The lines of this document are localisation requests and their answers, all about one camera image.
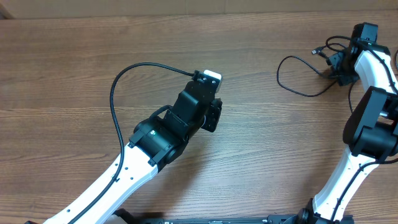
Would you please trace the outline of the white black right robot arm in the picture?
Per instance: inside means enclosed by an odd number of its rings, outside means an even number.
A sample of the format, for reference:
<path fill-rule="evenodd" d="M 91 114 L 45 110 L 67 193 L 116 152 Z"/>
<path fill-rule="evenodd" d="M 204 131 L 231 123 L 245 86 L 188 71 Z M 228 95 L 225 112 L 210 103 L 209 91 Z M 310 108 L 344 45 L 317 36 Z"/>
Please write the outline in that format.
<path fill-rule="evenodd" d="M 353 28 L 342 51 L 340 70 L 356 75 L 364 95 L 345 124 L 343 155 L 328 182 L 289 223 L 343 223 L 349 201 L 379 165 L 397 154 L 397 79 L 391 53 L 377 44 L 378 26 L 364 22 Z"/>

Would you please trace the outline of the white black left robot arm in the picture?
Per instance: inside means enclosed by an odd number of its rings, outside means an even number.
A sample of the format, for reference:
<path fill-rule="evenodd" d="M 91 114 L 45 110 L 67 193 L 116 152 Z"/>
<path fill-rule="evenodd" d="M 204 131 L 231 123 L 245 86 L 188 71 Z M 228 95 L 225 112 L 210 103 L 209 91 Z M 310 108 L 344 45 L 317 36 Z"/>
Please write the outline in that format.
<path fill-rule="evenodd" d="M 199 130 L 214 132 L 222 102 L 220 81 L 190 81 L 173 106 L 167 105 L 135 128 L 123 151 L 76 200 L 45 224 L 133 223 L 120 206 L 179 157 Z"/>

